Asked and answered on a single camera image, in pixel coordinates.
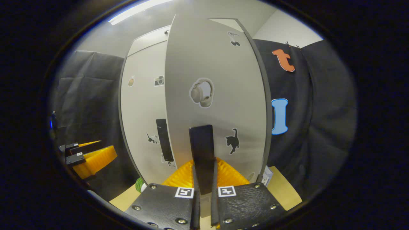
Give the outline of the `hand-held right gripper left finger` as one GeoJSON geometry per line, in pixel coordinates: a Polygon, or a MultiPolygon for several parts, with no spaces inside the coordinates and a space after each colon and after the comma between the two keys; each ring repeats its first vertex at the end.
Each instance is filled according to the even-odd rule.
{"type": "Polygon", "coordinates": [[[193,161],[188,161],[164,183],[147,185],[125,213],[163,230],[200,229],[200,194],[194,169],[193,161]]]}

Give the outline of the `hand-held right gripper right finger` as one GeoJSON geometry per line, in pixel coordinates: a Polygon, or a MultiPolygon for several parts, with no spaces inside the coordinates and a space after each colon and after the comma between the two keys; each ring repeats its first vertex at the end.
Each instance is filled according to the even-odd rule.
{"type": "Polygon", "coordinates": [[[262,229],[285,209],[261,182],[250,183],[225,161],[215,160],[211,225],[217,229],[262,229]]]}

